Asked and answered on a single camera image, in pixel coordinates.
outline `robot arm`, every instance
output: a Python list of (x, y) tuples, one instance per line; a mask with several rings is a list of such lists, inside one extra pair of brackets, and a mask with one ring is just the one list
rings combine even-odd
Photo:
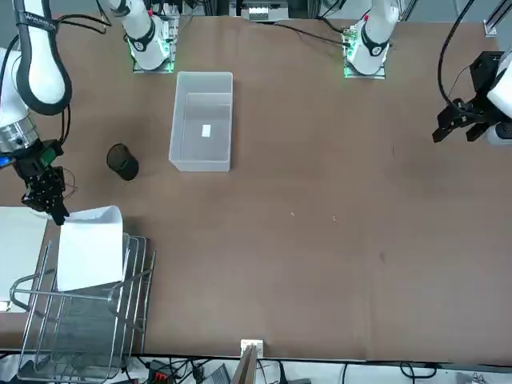
[(29, 109), (55, 115), (69, 105), (71, 81), (58, 54), (57, 27), (49, 0), (14, 0), (21, 52), (0, 50), (0, 158), (13, 164), (26, 185), (22, 203), (50, 214), (61, 225), (69, 216), (63, 204), (61, 167), (51, 163), (63, 154), (60, 140), (42, 141)]
[(49, 0), (14, 0), (14, 13), (22, 52), (16, 74), (18, 92), (38, 114), (60, 114), (73, 91), (58, 54)]
[(438, 115), (434, 142), (444, 140), (454, 129), (469, 127), (468, 142), (483, 134), (493, 145), (512, 144), (512, 52), (482, 52), (470, 65), (475, 96), (468, 102), (460, 98)]
[(160, 17), (148, 14), (143, 0), (109, 1), (110, 10), (126, 31), (137, 64), (144, 70), (157, 69), (170, 54), (162, 47), (166, 39), (164, 22)]
[(390, 37), (399, 17), (392, 0), (373, 0), (372, 7), (355, 26), (358, 40), (348, 61), (361, 74), (375, 74), (386, 60)]

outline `green light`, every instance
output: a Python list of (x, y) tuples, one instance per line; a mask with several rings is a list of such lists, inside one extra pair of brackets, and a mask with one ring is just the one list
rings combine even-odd
[(52, 163), (53, 160), (55, 160), (56, 157), (57, 155), (55, 154), (55, 151), (52, 148), (48, 148), (41, 155), (41, 163), (45, 166), (48, 166)]

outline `white paper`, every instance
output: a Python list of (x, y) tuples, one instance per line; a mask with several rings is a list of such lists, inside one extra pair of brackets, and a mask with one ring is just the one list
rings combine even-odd
[[(47, 220), (38, 218), (31, 208), (0, 206), (0, 312), (10, 301), (9, 291), (19, 278), (35, 273), (45, 236)], [(29, 290), (32, 281), (18, 288)], [(20, 302), (28, 303), (28, 294), (16, 294)], [(9, 312), (25, 312), (15, 305)]]
[(202, 125), (202, 136), (204, 138), (208, 138), (210, 136), (211, 131), (211, 125), (210, 124), (203, 124)]
[(116, 206), (75, 212), (61, 228), (57, 288), (78, 290), (119, 282), (122, 276), (122, 216)]

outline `small white object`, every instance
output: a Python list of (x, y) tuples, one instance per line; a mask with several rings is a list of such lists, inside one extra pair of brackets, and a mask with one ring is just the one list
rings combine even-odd
[(256, 346), (258, 358), (263, 358), (263, 340), (250, 340), (243, 338), (240, 341), (240, 356), (243, 355), (243, 351), (246, 350), (248, 346)]
[(210, 136), (211, 132), (211, 125), (210, 124), (203, 124), (202, 125), (202, 136), (204, 138), (208, 138)]

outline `table surface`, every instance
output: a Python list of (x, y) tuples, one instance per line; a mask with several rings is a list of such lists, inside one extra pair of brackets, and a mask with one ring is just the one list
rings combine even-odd
[[(346, 80), (337, 46), (192, 19), (176, 70), (234, 74), (226, 174), (169, 163), (175, 75), (133, 75), (118, 27), (62, 28), (74, 97), (59, 163), (78, 187), (67, 205), (118, 205), (157, 249), (147, 353), (236, 355), (240, 339), (260, 338), (268, 357), (512, 363), (512, 152), (462, 130), (431, 140), (450, 27), (399, 23), (387, 80)], [(495, 50), (482, 25), (460, 25), (447, 89), (482, 50)], [(472, 95), (467, 74), (455, 93)], [(59, 117), (36, 121), (58, 136)], [(106, 166), (116, 142), (140, 161), (132, 182)], [(0, 203), (17, 205), (22, 182), (5, 170), (0, 183)], [(23, 326), (1, 314), (2, 344), (19, 347)]]

